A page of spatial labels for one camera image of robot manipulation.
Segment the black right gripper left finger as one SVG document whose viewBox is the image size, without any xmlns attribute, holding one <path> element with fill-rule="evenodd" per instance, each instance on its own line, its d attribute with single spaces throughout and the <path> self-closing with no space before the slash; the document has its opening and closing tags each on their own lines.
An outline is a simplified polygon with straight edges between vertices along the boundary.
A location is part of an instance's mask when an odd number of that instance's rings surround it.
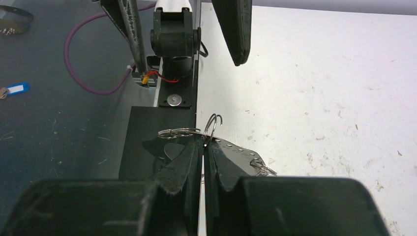
<svg viewBox="0 0 417 236">
<path fill-rule="evenodd" d="M 24 192 L 3 236 L 195 236 L 200 138 L 144 180 L 43 180 Z"/>
</svg>

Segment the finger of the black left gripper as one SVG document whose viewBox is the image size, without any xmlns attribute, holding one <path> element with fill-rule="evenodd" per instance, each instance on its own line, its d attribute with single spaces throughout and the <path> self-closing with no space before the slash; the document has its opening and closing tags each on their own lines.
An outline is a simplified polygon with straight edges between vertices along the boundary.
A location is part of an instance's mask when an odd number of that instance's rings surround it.
<svg viewBox="0 0 417 236">
<path fill-rule="evenodd" d="M 137 2 L 135 0 L 101 0 L 100 5 L 127 40 L 138 72 L 147 73 L 148 66 Z"/>
<path fill-rule="evenodd" d="M 252 0 L 212 0 L 235 66 L 247 62 L 251 49 Z"/>
</svg>

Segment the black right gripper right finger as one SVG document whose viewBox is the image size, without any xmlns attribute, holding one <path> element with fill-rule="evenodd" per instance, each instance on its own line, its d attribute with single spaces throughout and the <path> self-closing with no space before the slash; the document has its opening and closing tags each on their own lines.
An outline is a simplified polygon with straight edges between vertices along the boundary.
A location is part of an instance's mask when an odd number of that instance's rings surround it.
<svg viewBox="0 0 417 236">
<path fill-rule="evenodd" d="M 205 148 L 209 236 L 387 236 L 362 183 L 340 177 L 251 176 L 223 141 Z"/>
</svg>

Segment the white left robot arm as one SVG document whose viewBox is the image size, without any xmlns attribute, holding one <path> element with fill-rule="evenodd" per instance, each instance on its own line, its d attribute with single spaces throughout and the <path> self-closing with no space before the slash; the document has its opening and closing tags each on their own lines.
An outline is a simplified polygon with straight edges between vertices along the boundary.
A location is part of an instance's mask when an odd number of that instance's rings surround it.
<svg viewBox="0 0 417 236">
<path fill-rule="evenodd" d="M 150 71 L 146 61 L 139 8 L 135 0 L 102 0 L 100 5 L 127 40 L 139 77 Z M 212 5 L 235 66 L 247 62 L 251 48 L 252 1 L 214 0 Z M 193 25 L 188 0 L 158 0 L 154 6 L 150 42 L 160 58 L 189 58 L 201 45 L 201 30 Z"/>
</svg>

